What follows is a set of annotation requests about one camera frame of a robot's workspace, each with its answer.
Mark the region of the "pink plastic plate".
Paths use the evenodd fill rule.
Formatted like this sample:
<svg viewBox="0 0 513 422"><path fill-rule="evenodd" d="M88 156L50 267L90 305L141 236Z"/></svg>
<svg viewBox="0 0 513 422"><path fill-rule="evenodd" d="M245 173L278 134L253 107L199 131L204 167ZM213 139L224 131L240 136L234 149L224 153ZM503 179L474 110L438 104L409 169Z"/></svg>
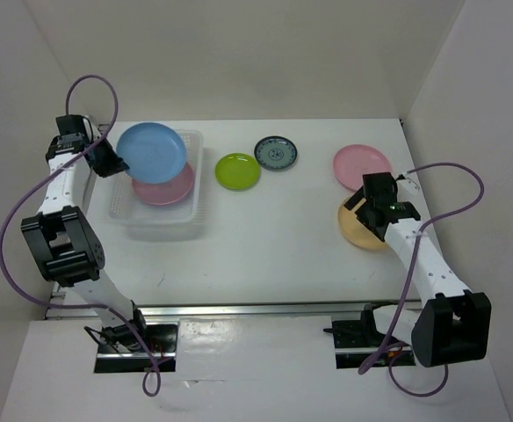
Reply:
<svg viewBox="0 0 513 422"><path fill-rule="evenodd" d="M345 188L356 191L365 174L392 172L389 160L374 147L351 144L339 149L333 158L336 180Z"/></svg>
<svg viewBox="0 0 513 422"><path fill-rule="evenodd" d="M168 182L148 184L132 180L135 195L144 203L154 206L167 206L184 199L194 186L195 173L186 164L180 173Z"/></svg>

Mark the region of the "blue floral ceramic plate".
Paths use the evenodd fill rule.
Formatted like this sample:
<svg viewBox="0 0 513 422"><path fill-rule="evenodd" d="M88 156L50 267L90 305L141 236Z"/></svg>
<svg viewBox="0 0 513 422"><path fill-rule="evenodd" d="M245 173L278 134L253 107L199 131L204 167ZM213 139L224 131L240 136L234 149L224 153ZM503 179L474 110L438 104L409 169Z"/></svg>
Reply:
<svg viewBox="0 0 513 422"><path fill-rule="evenodd" d="M258 141L253 154L259 165L267 171L286 171L295 165L299 157L295 144L279 135L267 136Z"/></svg>

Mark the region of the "beige plastic plate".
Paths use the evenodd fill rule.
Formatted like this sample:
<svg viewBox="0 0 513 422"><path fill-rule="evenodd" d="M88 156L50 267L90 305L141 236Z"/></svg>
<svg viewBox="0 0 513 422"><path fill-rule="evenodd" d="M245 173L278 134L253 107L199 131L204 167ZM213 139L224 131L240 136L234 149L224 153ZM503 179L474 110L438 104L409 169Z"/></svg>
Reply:
<svg viewBox="0 0 513 422"><path fill-rule="evenodd" d="M352 209L345 204L350 198L345 198L337 211L337 221L343 237L354 246L367 251L383 251L388 245L380 241L373 233L364 227L355 214L355 211L365 202L360 200Z"/></svg>

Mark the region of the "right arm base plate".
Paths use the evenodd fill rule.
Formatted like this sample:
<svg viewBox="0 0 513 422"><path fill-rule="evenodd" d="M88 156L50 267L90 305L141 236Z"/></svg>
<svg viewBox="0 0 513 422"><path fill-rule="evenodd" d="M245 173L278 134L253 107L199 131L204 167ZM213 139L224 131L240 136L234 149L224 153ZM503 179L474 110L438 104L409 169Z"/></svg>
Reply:
<svg viewBox="0 0 513 422"><path fill-rule="evenodd" d="M363 361L381 345L384 335L374 328L372 307L366 305L360 317L334 320L323 329L333 339L337 369L358 369ZM414 355L409 346L387 350L376 360L374 367L387 367L397 357L397 367L414 366Z"/></svg>

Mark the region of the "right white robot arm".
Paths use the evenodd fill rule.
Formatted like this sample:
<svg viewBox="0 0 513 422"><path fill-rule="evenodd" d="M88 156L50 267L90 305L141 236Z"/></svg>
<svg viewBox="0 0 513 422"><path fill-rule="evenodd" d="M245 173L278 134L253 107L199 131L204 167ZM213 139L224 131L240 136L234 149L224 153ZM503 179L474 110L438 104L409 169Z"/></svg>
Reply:
<svg viewBox="0 0 513 422"><path fill-rule="evenodd" d="M204 175L206 214L181 232L141 222L105 222L95 185L89 216L105 248L106 271L138 305L240 305L366 302L395 299L408 273L423 301L457 297L466 285L443 261L420 222L387 229L380 251L343 237L343 189L329 168L332 145L302 143L286 172L266 172L256 185L233 192Z"/></svg>

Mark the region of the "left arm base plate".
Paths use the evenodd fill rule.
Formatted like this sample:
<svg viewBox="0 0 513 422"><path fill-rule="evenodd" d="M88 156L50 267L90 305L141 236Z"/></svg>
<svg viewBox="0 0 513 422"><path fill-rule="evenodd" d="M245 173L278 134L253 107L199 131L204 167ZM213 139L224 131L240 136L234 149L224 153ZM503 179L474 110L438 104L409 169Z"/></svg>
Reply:
<svg viewBox="0 0 513 422"><path fill-rule="evenodd" d="M95 374L144 373L151 367L148 354L138 343L130 350L115 340L109 340L99 330L89 326L85 326L84 330L98 347ZM148 324L144 334L144 342L155 358L159 370L162 373L175 372L178 322Z"/></svg>

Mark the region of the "blue plastic plate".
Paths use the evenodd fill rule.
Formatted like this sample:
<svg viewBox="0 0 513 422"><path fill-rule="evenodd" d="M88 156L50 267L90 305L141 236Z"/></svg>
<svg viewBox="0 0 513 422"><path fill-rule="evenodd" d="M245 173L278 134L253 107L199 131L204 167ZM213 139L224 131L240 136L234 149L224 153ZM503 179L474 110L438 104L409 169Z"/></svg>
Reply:
<svg viewBox="0 0 513 422"><path fill-rule="evenodd" d="M125 130L117 142L116 153L128 166L126 174L146 184L171 181L188 158L178 133L155 122L142 122Z"/></svg>

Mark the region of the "green plastic plate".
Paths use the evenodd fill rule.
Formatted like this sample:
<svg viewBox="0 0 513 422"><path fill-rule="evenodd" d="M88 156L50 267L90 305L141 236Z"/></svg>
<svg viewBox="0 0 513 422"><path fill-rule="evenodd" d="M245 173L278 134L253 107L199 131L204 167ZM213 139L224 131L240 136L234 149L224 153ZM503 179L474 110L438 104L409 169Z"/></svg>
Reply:
<svg viewBox="0 0 513 422"><path fill-rule="evenodd" d="M261 176L261 168L253 156L231 153L223 156L215 165L218 183L229 190L243 191L254 186Z"/></svg>

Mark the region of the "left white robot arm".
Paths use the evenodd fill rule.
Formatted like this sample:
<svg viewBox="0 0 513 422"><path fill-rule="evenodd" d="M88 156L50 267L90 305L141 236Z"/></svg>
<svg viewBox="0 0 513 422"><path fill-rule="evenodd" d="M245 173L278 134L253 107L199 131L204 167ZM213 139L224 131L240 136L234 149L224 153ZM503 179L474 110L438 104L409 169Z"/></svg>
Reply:
<svg viewBox="0 0 513 422"><path fill-rule="evenodd" d="M138 352L150 330L133 301L105 272L104 248L82 210L90 166L81 158L56 176L35 216L21 231L42 277L93 305L102 324L99 338L111 347Z"/></svg>

